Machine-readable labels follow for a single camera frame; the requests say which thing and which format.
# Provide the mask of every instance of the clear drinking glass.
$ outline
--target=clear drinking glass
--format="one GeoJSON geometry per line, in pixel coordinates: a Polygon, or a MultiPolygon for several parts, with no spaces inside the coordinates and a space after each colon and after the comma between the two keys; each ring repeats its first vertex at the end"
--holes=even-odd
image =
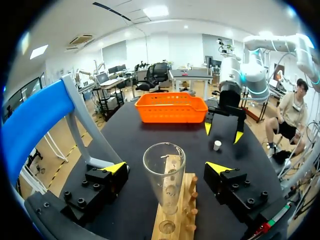
{"type": "Polygon", "coordinates": [[[185,152],[170,142],[157,143],[145,151],[143,165],[163,212],[175,214],[185,173],[185,152]]]}

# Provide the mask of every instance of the orange plastic basket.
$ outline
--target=orange plastic basket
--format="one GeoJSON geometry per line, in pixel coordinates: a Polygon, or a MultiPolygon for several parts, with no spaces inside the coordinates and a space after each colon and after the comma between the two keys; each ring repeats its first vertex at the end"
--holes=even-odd
{"type": "Polygon", "coordinates": [[[187,92],[147,93],[134,105],[144,123],[201,123],[208,111],[202,98],[187,92]]]}

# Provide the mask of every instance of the beige shirt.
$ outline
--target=beige shirt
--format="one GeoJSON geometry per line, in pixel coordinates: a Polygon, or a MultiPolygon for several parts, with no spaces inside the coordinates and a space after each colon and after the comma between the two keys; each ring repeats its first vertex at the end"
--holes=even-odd
{"type": "Polygon", "coordinates": [[[294,92],[289,92],[284,95],[279,107],[283,110],[282,116],[288,125],[295,128],[298,128],[299,124],[303,126],[306,125],[308,113],[305,102],[298,102],[295,98],[294,92]],[[300,111],[294,109],[293,102],[295,105],[301,108],[300,111]]]}

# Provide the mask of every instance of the blue padding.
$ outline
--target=blue padding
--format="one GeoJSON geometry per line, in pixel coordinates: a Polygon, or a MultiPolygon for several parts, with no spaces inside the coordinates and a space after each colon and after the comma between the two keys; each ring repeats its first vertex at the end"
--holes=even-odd
{"type": "Polygon", "coordinates": [[[28,98],[1,128],[2,149],[14,184],[32,149],[64,116],[75,109],[59,80],[28,98]]]}

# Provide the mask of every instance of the man's leg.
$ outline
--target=man's leg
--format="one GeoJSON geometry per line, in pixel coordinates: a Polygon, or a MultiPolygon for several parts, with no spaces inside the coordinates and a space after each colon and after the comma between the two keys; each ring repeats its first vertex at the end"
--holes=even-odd
{"type": "MultiPolygon", "coordinates": [[[[293,139],[293,142],[295,144],[298,144],[299,142],[299,137],[295,136],[293,139]]],[[[296,147],[295,151],[294,151],[294,156],[299,155],[304,149],[305,149],[306,143],[303,139],[301,139],[301,141],[299,142],[298,146],[296,147]]]]}
{"type": "Polygon", "coordinates": [[[274,142],[274,130],[277,130],[279,127],[278,120],[275,117],[269,118],[265,122],[265,132],[266,132],[266,138],[268,139],[268,143],[271,144],[273,147],[274,142]]]}

